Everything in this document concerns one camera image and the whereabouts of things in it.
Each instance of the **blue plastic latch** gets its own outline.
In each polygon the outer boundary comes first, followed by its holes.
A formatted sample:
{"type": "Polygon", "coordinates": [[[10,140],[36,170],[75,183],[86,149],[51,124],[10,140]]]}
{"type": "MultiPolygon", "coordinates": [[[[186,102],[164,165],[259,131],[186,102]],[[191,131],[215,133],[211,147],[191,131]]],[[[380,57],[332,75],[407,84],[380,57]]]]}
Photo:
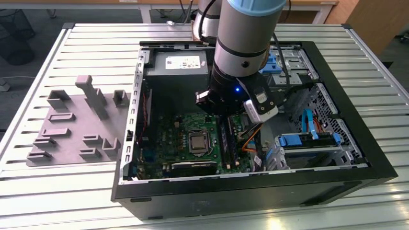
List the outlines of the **blue plastic latch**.
{"type": "Polygon", "coordinates": [[[286,135],[284,139],[287,141],[288,146],[303,145],[299,135],[286,135]]]}
{"type": "Polygon", "coordinates": [[[268,63],[264,68],[260,70],[260,73],[282,73],[283,69],[276,61],[278,57],[272,50],[268,52],[268,63]]]}
{"type": "Polygon", "coordinates": [[[340,137],[340,134],[334,133],[334,134],[332,134],[332,137],[334,137],[335,142],[338,143],[338,145],[340,145],[340,144],[342,144],[342,137],[340,137]]]}
{"type": "Polygon", "coordinates": [[[268,51],[268,63],[276,63],[276,55],[272,50],[268,51]]]}
{"type": "Polygon", "coordinates": [[[286,142],[284,137],[279,137],[279,141],[280,141],[282,147],[283,147],[283,146],[287,146],[287,142],[286,142]]]}

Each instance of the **gray carpet floor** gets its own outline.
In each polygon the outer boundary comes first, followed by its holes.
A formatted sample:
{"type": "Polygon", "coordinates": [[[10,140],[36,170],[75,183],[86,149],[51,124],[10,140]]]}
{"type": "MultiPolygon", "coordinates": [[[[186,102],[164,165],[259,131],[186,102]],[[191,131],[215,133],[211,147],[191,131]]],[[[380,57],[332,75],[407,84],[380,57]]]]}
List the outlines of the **gray carpet floor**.
{"type": "MultiPolygon", "coordinates": [[[[36,31],[36,37],[30,40],[36,58],[24,66],[11,66],[0,58],[0,77],[36,76],[66,22],[142,23],[139,10],[58,10],[55,19],[48,17],[46,10],[24,10],[24,13],[36,31]]],[[[168,18],[162,18],[158,11],[151,11],[152,22],[182,21],[182,10],[174,10],[166,14],[168,18]]],[[[380,59],[395,62],[391,72],[409,90],[409,44],[401,44],[399,40],[393,40],[380,59]]],[[[0,92],[0,129],[8,127],[32,84],[30,78],[7,79],[7,81],[12,88],[8,92],[0,92]]]]}

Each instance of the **robotic arm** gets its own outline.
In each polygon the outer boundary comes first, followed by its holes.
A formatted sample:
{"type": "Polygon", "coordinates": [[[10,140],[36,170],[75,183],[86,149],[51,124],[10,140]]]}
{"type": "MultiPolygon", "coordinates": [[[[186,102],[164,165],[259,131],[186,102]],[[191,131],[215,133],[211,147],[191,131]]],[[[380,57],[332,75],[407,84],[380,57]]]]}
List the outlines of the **robotic arm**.
{"type": "Polygon", "coordinates": [[[210,114],[232,115],[246,110],[254,123],[278,114],[259,70],[284,5],[286,0],[223,1],[211,84],[208,91],[196,93],[196,104],[210,114]]]}

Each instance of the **slotted metal surface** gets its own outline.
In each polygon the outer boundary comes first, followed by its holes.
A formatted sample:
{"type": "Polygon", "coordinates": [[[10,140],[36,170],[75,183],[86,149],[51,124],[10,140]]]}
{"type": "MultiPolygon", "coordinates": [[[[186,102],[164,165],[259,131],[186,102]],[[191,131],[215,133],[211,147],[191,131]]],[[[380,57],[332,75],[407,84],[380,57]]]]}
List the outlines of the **slotted metal surface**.
{"type": "Polygon", "coordinates": [[[0,228],[18,229],[408,229],[409,106],[407,93],[352,30],[279,25],[280,40],[315,41],[386,151],[399,177],[326,206],[139,221],[111,202],[115,162],[30,168],[26,157],[48,111],[51,90],[82,93],[91,74],[103,92],[132,88],[140,41],[191,40],[190,26],[78,24],[63,30],[0,143],[0,228]]]}

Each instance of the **black cable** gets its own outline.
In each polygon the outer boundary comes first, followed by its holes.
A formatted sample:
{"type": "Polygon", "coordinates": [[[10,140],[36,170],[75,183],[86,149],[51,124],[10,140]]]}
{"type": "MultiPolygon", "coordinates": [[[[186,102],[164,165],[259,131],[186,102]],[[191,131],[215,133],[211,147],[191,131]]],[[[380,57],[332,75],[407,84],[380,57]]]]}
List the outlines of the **black cable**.
{"type": "Polygon", "coordinates": [[[282,60],[282,65],[283,65],[283,71],[284,71],[284,74],[286,74],[287,87],[290,88],[290,75],[288,75],[288,69],[287,69],[286,60],[284,60],[284,55],[283,55],[283,50],[282,50],[282,46],[280,46],[280,42],[279,42],[279,38],[278,38],[278,36],[276,36],[276,33],[274,33],[274,38],[275,38],[276,47],[278,47],[278,50],[279,50],[279,55],[280,55],[280,60],[282,60]]]}
{"type": "Polygon", "coordinates": [[[180,8],[182,8],[183,14],[187,14],[186,13],[186,8],[184,8],[184,4],[182,3],[182,0],[179,0],[179,3],[180,3],[180,8]]]}
{"type": "Polygon", "coordinates": [[[167,18],[168,17],[168,15],[166,15],[160,10],[156,10],[156,11],[160,13],[160,15],[162,15],[160,17],[162,18],[167,18]]]}
{"type": "Polygon", "coordinates": [[[290,17],[290,13],[292,12],[292,0],[288,0],[288,13],[287,13],[287,16],[286,16],[286,19],[284,19],[284,21],[283,22],[280,22],[280,23],[286,23],[287,22],[287,20],[288,20],[288,17],[290,17]]]}
{"type": "Polygon", "coordinates": [[[203,17],[200,18],[200,23],[199,23],[199,39],[203,41],[203,38],[204,38],[204,31],[203,31],[203,28],[204,28],[204,20],[206,20],[206,15],[207,15],[207,12],[210,11],[214,3],[216,2],[216,0],[212,0],[211,3],[208,4],[208,6],[206,7],[206,10],[204,10],[204,14],[203,14],[203,17]]]}

